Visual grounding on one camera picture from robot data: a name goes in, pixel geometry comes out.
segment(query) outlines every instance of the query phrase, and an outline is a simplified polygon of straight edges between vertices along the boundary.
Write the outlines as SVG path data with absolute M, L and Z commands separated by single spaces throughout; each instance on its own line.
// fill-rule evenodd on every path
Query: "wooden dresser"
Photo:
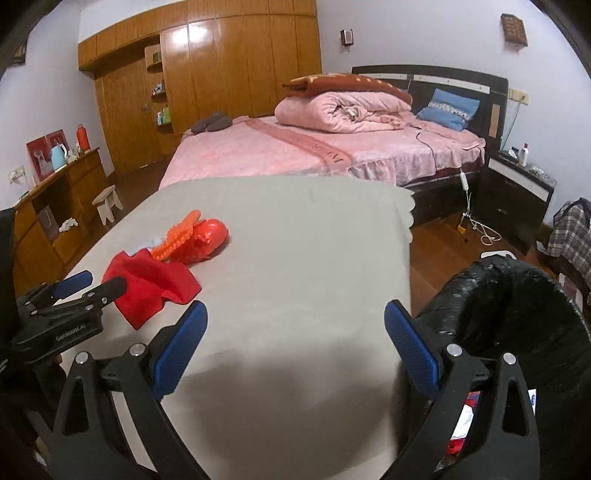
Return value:
M 97 148 L 66 165 L 32 189 L 16 205 L 14 284 L 20 296 L 43 282 L 61 280 L 80 259 L 97 215 L 92 200 L 108 186 Z M 75 218 L 78 227 L 50 242 L 37 217 L 49 206 L 56 224 Z

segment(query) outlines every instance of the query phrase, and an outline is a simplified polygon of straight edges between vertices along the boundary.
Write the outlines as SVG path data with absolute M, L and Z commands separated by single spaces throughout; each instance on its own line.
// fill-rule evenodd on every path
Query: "small white stool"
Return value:
M 109 219 L 111 223 L 115 221 L 113 211 L 111 210 L 113 207 L 123 210 L 123 204 L 121 203 L 121 200 L 119 200 L 117 187 L 115 185 L 111 185 L 99 193 L 97 198 L 92 201 L 92 205 L 97 206 L 96 209 L 99 211 L 100 221 L 103 222 L 103 225 L 107 224 L 107 219 Z

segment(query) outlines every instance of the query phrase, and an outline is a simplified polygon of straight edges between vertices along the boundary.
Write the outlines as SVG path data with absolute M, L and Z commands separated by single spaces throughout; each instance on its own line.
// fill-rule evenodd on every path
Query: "picture frame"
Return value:
M 53 147 L 55 147 L 57 144 L 60 144 L 60 143 L 64 145 L 66 150 L 70 149 L 70 147 L 68 147 L 68 142 L 66 140 L 66 136 L 65 136 L 63 130 L 58 130 L 56 132 L 47 134 L 45 136 L 45 138 L 47 140 L 47 145 L 49 145 L 49 149 L 52 149 Z
M 27 144 L 29 158 L 33 165 L 33 170 L 39 181 L 51 177 L 53 174 L 53 164 L 51 163 L 51 153 L 46 137 L 37 138 Z

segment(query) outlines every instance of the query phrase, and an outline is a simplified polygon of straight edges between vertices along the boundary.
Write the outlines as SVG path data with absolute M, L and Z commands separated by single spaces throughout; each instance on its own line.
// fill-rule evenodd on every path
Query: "pink comforter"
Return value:
M 346 152 L 346 168 L 327 168 L 318 155 L 240 123 L 219 132 L 186 138 L 178 147 L 160 188 L 183 180 L 257 175 L 351 176 L 406 185 L 484 158 L 485 142 L 468 130 L 454 132 L 404 115 L 401 130 L 329 134 L 285 127 L 275 117 L 261 119 L 277 129 L 289 129 Z
M 399 130 L 399 113 L 410 105 L 383 92 L 327 92 L 314 98 L 287 97 L 275 108 L 283 125 L 334 134 Z

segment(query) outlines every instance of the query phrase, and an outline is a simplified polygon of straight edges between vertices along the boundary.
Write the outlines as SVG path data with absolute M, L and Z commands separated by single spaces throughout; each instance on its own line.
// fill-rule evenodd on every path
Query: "dark headboard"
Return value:
M 379 78 L 408 90 L 413 113 L 429 104 L 436 88 L 480 100 L 468 130 L 486 140 L 487 152 L 501 149 L 509 81 L 488 73 L 427 65 L 373 65 L 354 67 L 352 73 Z

